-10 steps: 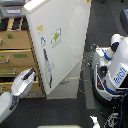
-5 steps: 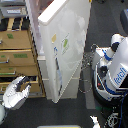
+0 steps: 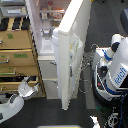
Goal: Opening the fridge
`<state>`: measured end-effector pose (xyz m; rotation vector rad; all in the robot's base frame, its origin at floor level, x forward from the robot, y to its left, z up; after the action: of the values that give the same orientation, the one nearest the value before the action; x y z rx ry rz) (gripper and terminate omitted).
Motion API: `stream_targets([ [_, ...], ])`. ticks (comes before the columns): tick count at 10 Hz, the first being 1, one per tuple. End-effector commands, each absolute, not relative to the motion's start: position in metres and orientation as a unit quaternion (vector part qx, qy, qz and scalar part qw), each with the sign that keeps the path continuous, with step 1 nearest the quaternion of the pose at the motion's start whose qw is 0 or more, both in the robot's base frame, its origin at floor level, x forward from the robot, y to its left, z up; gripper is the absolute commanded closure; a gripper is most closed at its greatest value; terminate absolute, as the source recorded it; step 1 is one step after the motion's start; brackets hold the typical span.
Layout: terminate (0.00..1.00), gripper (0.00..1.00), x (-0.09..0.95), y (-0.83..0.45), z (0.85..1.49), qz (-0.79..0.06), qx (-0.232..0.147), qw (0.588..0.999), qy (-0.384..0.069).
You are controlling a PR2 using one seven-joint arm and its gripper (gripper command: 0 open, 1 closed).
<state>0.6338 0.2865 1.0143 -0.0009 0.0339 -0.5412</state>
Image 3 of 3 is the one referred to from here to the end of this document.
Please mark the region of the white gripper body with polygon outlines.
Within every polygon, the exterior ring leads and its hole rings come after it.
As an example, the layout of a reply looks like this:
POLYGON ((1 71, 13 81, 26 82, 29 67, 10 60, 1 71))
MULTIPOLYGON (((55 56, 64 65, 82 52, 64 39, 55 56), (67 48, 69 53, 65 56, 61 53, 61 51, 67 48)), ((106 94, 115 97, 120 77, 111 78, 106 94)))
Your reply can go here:
POLYGON ((34 93, 33 88, 28 85, 21 85, 18 87, 19 96, 25 99, 29 99, 34 93))

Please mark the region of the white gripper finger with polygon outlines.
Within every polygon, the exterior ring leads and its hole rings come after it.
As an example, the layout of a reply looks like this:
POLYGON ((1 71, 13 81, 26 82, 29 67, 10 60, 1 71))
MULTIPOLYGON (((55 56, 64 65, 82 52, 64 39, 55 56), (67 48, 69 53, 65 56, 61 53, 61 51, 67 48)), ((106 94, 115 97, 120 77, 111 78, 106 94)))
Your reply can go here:
POLYGON ((24 79, 21 81, 21 85, 25 86, 26 84, 28 85, 28 82, 30 81, 30 76, 24 77, 24 79))
POLYGON ((39 91, 39 83, 37 83, 34 87, 32 87, 33 93, 38 93, 39 91))

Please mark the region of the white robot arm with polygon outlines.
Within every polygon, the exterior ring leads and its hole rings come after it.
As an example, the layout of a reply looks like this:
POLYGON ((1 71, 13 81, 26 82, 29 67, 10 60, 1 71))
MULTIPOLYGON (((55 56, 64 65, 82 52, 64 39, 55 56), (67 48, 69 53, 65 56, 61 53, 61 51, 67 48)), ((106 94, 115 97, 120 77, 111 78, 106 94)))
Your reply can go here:
POLYGON ((6 103, 0 104, 0 124, 19 113, 24 106, 24 101, 38 91, 39 83, 31 87, 28 84, 30 80, 31 77, 25 77, 18 86, 18 93, 13 94, 6 103))

